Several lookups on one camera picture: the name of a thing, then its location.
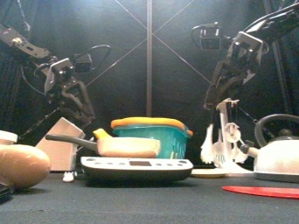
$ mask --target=dark background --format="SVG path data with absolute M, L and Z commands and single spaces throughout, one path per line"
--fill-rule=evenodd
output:
M 152 117 L 180 120 L 193 131 L 185 157 L 194 165 L 200 161 L 200 146 L 209 124 L 209 112 L 202 109 L 205 91 L 213 67 L 226 51 L 202 51 L 190 39 L 196 25 L 218 22 L 224 34 L 234 37 L 268 11 L 276 11 L 293 1 L 278 0 L 153 0 L 152 8 L 152 95 L 146 95 L 146 1 L 145 0 L 26 0 L 21 1 L 25 21 L 32 29 L 24 32 L 17 1 L 0 2 L 0 20 L 32 44 L 46 48 L 64 59 L 92 46 L 109 45 L 106 60 L 92 73 L 74 74 L 88 88 L 96 120 L 84 129 L 104 128 L 110 121 L 129 116 L 146 116 L 148 101 Z M 234 123 L 241 138 L 254 140 L 252 119 L 274 113 L 299 115 L 297 45 L 293 30 L 270 47 L 261 61 L 260 72 L 241 88 Z M 100 50 L 96 59 L 105 54 Z M 26 81 L 42 91 L 42 78 L 24 73 Z M 22 135 L 54 110 L 44 95 L 24 81 L 17 61 L 0 52 L 0 130 Z M 21 143 L 36 145 L 60 118 L 54 113 L 25 135 Z

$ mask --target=red object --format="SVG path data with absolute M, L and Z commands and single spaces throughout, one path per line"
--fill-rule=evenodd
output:
M 244 193 L 284 199 L 299 199 L 299 188 L 224 185 L 221 189 L 233 193 Z

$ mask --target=stainless steel kettle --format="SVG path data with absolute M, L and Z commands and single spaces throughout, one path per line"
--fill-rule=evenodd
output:
M 254 127 L 254 137 L 258 150 L 246 143 L 240 150 L 254 158 L 253 172 L 256 179 L 299 183 L 299 136 L 278 136 L 266 141 L 262 136 L 262 128 L 274 120 L 286 120 L 299 123 L 294 115 L 276 114 L 261 118 Z

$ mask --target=cable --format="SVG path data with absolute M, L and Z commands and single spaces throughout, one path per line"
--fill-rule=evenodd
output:
M 25 78 L 25 76 L 24 76 L 24 67 L 22 66 L 20 66 L 20 71 L 21 71 L 21 74 L 22 74 L 22 80 L 24 80 L 24 82 L 25 82 L 25 84 L 30 87 L 30 89 L 36 92 L 36 93 L 38 93 L 40 95 L 45 95 L 33 85 L 32 85 L 32 83 L 26 80 L 26 78 Z
M 21 16 L 22 16 L 22 30 L 28 33 L 29 30 L 30 30 L 30 26 L 25 22 L 25 19 L 24 19 L 24 9 L 22 9 L 22 5 L 21 5 L 21 1 L 20 0 L 15 0 L 15 2 L 17 2 L 17 5 L 18 5 L 18 9 L 20 9 L 20 12 L 21 12 Z
M 292 5 L 289 5 L 288 7 L 282 8 L 281 10 L 274 11 L 273 13 L 266 14 L 265 16 L 262 16 L 261 18 L 258 18 L 244 30 L 242 32 L 245 32 L 253 25 L 256 25 L 257 23 L 260 23 L 262 20 L 266 20 L 268 18 L 270 18 L 272 16 L 276 16 L 280 13 L 284 13 L 285 11 L 289 11 L 294 8 L 299 8 L 299 3 L 293 3 Z
M 29 135 L 42 124 L 42 122 L 45 120 L 48 120 L 50 118 L 50 116 L 58 111 L 58 109 L 56 108 L 48 115 L 44 116 L 44 118 L 32 126 L 29 127 L 29 129 L 18 136 L 18 140 L 24 140 L 25 136 Z
M 36 76 L 37 76 L 37 72 L 40 72 L 45 67 L 50 67 L 50 64 L 48 64 L 48 63 L 42 63 L 42 64 L 40 64 L 40 65 L 34 68 L 32 75 L 36 77 Z
M 278 10 L 281 10 L 282 8 L 284 8 L 284 5 L 285 5 L 285 0 L 281 0 L 281 2 L 280 2 L 280 5 L 278 5 Z
M 192 43 L 197 46 L 197 47 L 201 47 L 201 45 L 198 44 L 198 42 L 196 41 L 194 37 L 193 37 L 193 33 L 194 31 L 197 31 L 201 27 L 204 27 L 204 25 L 197 25 L 194 27 L 192 27 L 190 29 L 190 41 Z

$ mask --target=metal pole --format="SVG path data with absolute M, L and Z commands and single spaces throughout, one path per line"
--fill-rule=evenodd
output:
M 264 0 L 264 7 L 265 7 L 265 14 L 269 14 L 272 12 L 269 0 Z M 285 70 L 281 63 L 282 58 L 281 58 L 281 53 L 278 50 L 277 41 L 273 42 L 272 49 L 273 49 L 273 55 L 274 55 L 274 67 L 277 72 L 277 79 L 278 79 L 278 84 L 281 88 L 284 112 L 290 115 L 292 107 L 290 107 L 290 100 L 289 100 L 289 94 L 288 94 L 288 88 L 286 88 L 286 82 L 285 82 Z
M 153 64 L 153 55 L 152 55 L 152 9 L 153 3 L 152 0 L 146 0 L 146 82 L 145 82 L 145 116 L 152 116 L 152 64 Z

